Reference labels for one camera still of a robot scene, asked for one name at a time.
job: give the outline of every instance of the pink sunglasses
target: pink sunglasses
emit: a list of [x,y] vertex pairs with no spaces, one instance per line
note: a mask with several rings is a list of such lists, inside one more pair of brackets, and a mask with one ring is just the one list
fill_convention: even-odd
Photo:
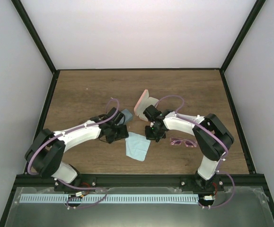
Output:
[[170,145],[180,145],[182,142],[184,142],[185,146],[189,148],[195,148],[197,147],[198,143],[195,140],[188,140],[188,139],[182,139],[182,138],[170,138]]

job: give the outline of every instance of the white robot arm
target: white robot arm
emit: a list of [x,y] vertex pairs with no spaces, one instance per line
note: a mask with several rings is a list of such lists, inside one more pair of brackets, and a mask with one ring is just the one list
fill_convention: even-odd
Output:
[[[109,113],[93,117],[74,128],[54,132],[44,129],[38,134],[27,151],[25,159],[29,163],[32,161],[32,167],[43,178],[54,177],[65,183],[79,185],[79,182],[73,182],[78,176],[78,171],[71,165],[61,161],[63,153],[85,141],[103,136],[105,136],[105,142],[107,143],[127,138],[126,125],[123,123],[119,124],[123,118],[125,119],[123,113],[116,108],[112,108]],[[50,138],[56,139],[41,149]]]
[[148,140],[159,142],[166,137],[168,130],[186,132],[196,137],[199,147],[204,154],[200,167],[196,172],[198,186],[205,188],[215,175],[225,149],[228,150],[234,142],[233,136],[214,114],[203,116],[188,116],[176,114],[175,111],[161,112],[153,105],[148,106],[143,114],[150,121],[150,126],[145,127],[145,135]]

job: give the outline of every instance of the light blue cloth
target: light blue cloth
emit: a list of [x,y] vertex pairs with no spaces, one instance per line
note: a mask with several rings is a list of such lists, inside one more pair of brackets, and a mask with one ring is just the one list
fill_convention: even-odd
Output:
[[145,160],[150,140],[145,136],[129,132],[125,139],[126,155],[133,159],[143,162]]

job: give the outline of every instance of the purple tube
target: purple tube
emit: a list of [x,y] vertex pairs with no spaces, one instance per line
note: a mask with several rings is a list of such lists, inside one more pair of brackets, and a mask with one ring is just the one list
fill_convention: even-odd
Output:
[[[116,98],[112,98],[112,99],[108,102],[108,104],[109,104],[112,100],[117,102],[117,109],[116,109],[116,111],[114,112],[114,114],[113,114],[111,117],[109,117],[109,118],[107,118],[106,120],[104,120],[104,121],[89,124],[89,125],[87,125],[88,127],[94,126],[94,125],[103,124],[103,123],[105,123],[105,122],[111,120],[111,119],[117,114],[117,112],[118,112],[118,110],[119,110],[119,105],[120,105],[120,104],[119,104],[119,101],[118,101],[118,99],[116,99]],[[84,124],[78,125],[78,126],[72,128],[72,129],[70,129],[70,130],[65,131],[65,134],[68,134],[68,133],[71,133],[71,132],[73,132],[73,131],[82,129],[82,128],[84,128],[84,127],[85,127]],[[51,143],[52,141],[54,141],[55,139],[61,137],[62,135],[63,135],[63,134],[60,133],[60,134],[58,134],[58,135],[52,137],[51,139],[49,139],[47,142],[45,142],[44,144],[42,144],[42,145],[38,148],[38,150],[34,153],[34,155],[32,156],[31,160],[30,160],[29,163],[28,163],[27,172],[28,172],[29,174],[31,174],[31,175],[37,175],[37,174],[38,174],[38,173],[33,173],[33,172],[31,171],[32,163],[33,163],[33,161],[35,160],[36,156],[40,153],[40,151],[41,151],[43,148],[46,147],[47,144]]]
[[72,186],[69,183],[64,182],[63,180],[58,179],[58,181],[60,181],[62,184],[64,184],[65,186],[68,186],[72,189],[77,189],[77,190],[95,190],[95,189],[102,189],[102,188],[81,188],[81,187],[76,187],[76,186]]
[[177,96],[177,95],[169,95],[169,96],[164,96],[163,98],[161,98],[156,104],[155,107],[158,106],[159,102],[161,102],[163,99],[165,98],[169,98],[169,97],[177,97],[180,98],[182,100],[182,104],[176,109],[176,113],[184,106],[184,99],[181,96]]
[[[84,209],[84,208],[89,208],[89,207],[95,206],[95,205],[99,204],[100,202],[102,202],[103,200],[105,200],[106,197],[107,197],[107,194],[105,194],[104,197],[102,199],[98,200],[97,202],[94,202],[94,203],[92,203],[90,205],[83,206],[83,207],[78,206],[78,207],[76,207],[76,209]],[[67,200],[67,202],[66,202],[66,206],[70,207],[69,202],[71,200],[75,199],[75,198],[78,198],[78,197],[75,196],[75,197],[69,198],[69,200]]]
[[182,116],[180,116],[179,114],[177,114],[176,113],[176,115],[177,115],[177,118],[179,118],[179,119],[181,119],[181,120],[184,120],[184,121],[187,121],[187,122],[190,122],[191,124],[194,124],[194,125],[196,125],[196,126],[198,126],[200,129],[202,129],[204,132],[206,132],[208,135],[210,135],[211,137],[213,137],[223,148],[224,148],[224,150],[225,150],[225,154],[224,155],[222,155],[223,157],[226,157],[227,156],[227,154],[228,154],[228,149],[227,149],[227,147],[225,146],[225,144],[221,141],[221,140],[219,140],[219,138],[218,137],[216,137],[215,135],[213,135],[210,131],[208,131],[206,128],[204,128],[202,125],[200,125],[199,123],[197,123],[197,122],[194,122],[194,121],[192,121],[192,120],[189,120],[189,119],[187,119],[187,118],[185,118],[185,117],[182,117]]
[[[212,208],[219,208],[219,207],[222,207],[222,206],[226,205],[227,203],[229,203],[229,201],[232,199],[233,195],[235,194],[235,183],[234,183],[233,178],[231,177],[231,175],[228,174],[228,173],[226,173],[226,172],[221,172],[221,171],[219,171],[218,174],[226,174],[226,175],[230,178],[231,183],[232,183],[232,194],[231,194],[230,198],[229,198],[228,200],[226,200],[224,203],[222,203],[222,204],[220,204],[220,205],[217,205],[217,206],[210,207],[211,209],[212,209]],[[200,207],[202,207],[202,208],[204,207],[204,208],[209,209],[209,207],[203,206],[203,205],[200,204],[200,203],[199,203],[199,205],[200,205]]]

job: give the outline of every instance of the wooden table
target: wooden table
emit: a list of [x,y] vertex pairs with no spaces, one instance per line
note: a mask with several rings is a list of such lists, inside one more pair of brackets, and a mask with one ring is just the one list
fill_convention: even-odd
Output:
[[[160,99],[180,95],[186,104],[180,113],[206,116],[216,114],[235,138],[227,161],[221,170],[231,174],[248,174],[238,133],[233,121],[221,76],[217,70],[64,70],[60,72],[44,128],[63,130],[105,113],[111,97],[120,102],[120,110],[133,108],[148,89],[150,96]],[[175,110],[181,100],[161,101],[158,109]],[[127,124],[128,131],[144,135],[148,122],[134,116]],[[199,148],[183,144],[171,146],[170,137],[193,137],[179,131],[168,131],[159,143],[152,141],[145,161],[134,160],[125,154],[125,140],[107,144],[91,140],[73,147],[63,161],[81,173],[105,174],[193,174],[203,154]]]

